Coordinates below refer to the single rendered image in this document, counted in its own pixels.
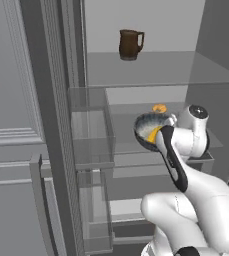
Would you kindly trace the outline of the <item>grey fridge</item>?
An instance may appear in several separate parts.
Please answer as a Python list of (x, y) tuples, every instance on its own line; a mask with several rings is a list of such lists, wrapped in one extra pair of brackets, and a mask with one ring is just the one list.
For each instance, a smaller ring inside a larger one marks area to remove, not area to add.
[[(84, 0), (87, 55), (119, 54), (122, 29), (145, 33), (142, 52), (197, 52), (229, 70), (229, 0)], [(169, 102), (205, 108), (207, 128), (223, 147), (210, 148), (187, 165), (229, 186), (229, 84), (103, 87), (109, 106)], [(141, 212), (145, 195), (176, 193), (160, 151), (114, 153), (108, 196), (114, 219), (116, 256), (141, 256), (155, 225)]]

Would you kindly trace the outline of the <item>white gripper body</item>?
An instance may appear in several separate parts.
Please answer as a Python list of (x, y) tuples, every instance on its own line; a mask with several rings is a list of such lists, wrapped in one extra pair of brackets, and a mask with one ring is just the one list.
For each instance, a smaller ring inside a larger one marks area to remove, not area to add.
[(171, 114), (168, 118), (168, 124), (173, 127), (176, 127), (177, 122), (178, 122), (177, 116), (175, 114)]

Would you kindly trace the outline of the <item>grey panelled cupboard door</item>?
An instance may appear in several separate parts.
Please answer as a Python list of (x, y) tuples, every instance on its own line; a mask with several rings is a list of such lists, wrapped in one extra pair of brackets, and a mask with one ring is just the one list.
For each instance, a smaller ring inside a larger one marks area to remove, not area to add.
[[(36, 208), (34, 154), (42, 156), (51, 246)], [(67, 256), (19, 0), (0, 0), (0, 256)]]

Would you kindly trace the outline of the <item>glass fridge shelf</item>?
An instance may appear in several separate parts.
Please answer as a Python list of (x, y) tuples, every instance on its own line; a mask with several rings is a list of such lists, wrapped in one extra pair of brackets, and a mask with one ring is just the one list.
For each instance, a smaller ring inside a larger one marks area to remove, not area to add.
[[(177, 115), (183, 110), (186, 103), (184, 102), (169, 102), (164, 103), (167, 106), (167, 113), (174, 113)], [(137, 103), (137, 104), (118, 104), (110, 105), (110, 112), (112, 115), (113, 129), (116, 137), (116, 154), (127, 153), (149, 153), (143, 148), (134, 136), (133, 126), (136, 118), (143, 113), (151, 112), (153, 103)], [(223, 144), (214, 135), (214, 133), (207, 128), (210, 137), (210, 149), (221, 148)]]
[(142, 52), (134, 61), (118, 53), (87, 55), (89, 86), (139, 87), (229, 84), (229, 70), (193, 52)]

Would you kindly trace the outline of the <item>brown jug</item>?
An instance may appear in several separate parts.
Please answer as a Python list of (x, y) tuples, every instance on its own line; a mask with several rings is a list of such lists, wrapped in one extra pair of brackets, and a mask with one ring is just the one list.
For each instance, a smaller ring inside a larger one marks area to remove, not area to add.
[(122, 29), (120, 31), (119, 55), (122, 60), (136, 60), (143, 49), (145, 33)]

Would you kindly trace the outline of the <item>orange round food item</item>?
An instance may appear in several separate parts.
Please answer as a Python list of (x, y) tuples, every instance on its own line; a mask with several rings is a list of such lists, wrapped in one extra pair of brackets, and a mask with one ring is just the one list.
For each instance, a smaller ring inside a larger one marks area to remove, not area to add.
[(165, 113), (167, 111), (167, 107), (165, 104), (155, 104), (152, 107), (152, 110), (156, 113)]

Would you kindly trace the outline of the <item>yellow corn cob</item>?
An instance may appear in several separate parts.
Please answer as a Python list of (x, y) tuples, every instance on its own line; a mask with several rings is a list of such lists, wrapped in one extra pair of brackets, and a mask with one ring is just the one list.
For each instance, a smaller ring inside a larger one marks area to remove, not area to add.
[(147, 137), (147, 141), (150, 143), (155, 143), (156, 142), (156, 135), (158, 133), (158, 131), (161, 129), (161, 126), (157, 126), (155, 127), (151, 133), (148, 135)]

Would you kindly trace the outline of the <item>dark grey bowl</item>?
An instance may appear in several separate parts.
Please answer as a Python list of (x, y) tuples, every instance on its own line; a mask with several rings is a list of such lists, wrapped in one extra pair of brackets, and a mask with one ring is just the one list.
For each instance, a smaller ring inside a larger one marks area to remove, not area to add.
[(158, 152), (156, 143), (150, 143), (147, 141), (148, 135), (157, 126), (164, 126), (168, 124), (168, 118), (170, 115), (165, 113), (148, 112), (137, 117), (134, 122), (134, 135), (137, 141), (145, 149)]

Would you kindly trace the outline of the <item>clear fridge door bin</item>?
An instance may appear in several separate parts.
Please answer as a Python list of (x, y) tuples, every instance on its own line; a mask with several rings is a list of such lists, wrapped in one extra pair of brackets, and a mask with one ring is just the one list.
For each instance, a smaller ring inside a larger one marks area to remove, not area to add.
[(77, 177), (85, 253), (111, 253), (113, 228), (105, 173), (100, 169), (86, 170)]
[(104, 88), (68, 90), (77, 170), (114, 166), (115, 133)]

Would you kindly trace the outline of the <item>grey fridge door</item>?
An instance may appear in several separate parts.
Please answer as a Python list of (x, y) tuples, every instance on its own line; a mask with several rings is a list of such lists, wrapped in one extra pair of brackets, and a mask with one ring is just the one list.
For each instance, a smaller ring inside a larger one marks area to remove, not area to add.
[(81, 0), (20, 0), (67, 256), (84, 240), (68, 90), (88, 87)]

